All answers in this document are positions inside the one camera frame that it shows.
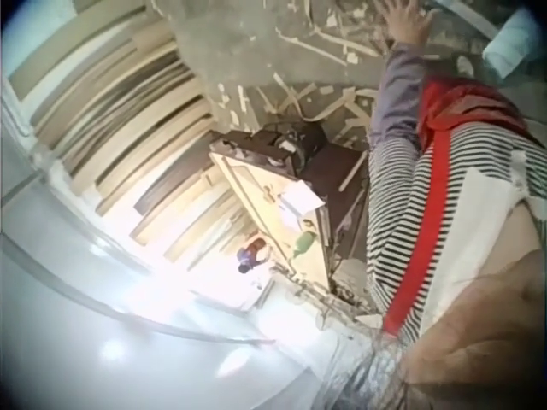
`hand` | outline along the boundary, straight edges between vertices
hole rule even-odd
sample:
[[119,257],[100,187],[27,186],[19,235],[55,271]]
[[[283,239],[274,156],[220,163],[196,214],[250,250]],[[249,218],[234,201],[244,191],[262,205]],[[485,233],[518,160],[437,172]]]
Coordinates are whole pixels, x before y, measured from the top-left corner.
[[409,0],[406,7],[403,1],[407,0],[374,0],[374,4],[396,43],[424,45],[438,10],[421,15],[418,0]]

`person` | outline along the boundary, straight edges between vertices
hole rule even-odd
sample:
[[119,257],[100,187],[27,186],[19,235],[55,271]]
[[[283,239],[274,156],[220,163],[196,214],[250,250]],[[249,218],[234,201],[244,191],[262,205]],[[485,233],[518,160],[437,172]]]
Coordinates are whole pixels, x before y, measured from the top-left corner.
[[268,250],[268,244],[262,237],[257,237],[246,247],[238,251],[239,273],[246,274],[251,269],[260,266],[268,260],[268,256],[259,259],[259,254]]
[[523,403],[544,388],[547,152],[496,90],[427,72],[437,11],[375,6],[395,43],[368,134],[367,279],[374,352],[400,355],[382,400],[363,359],[317,408],[541,408]]

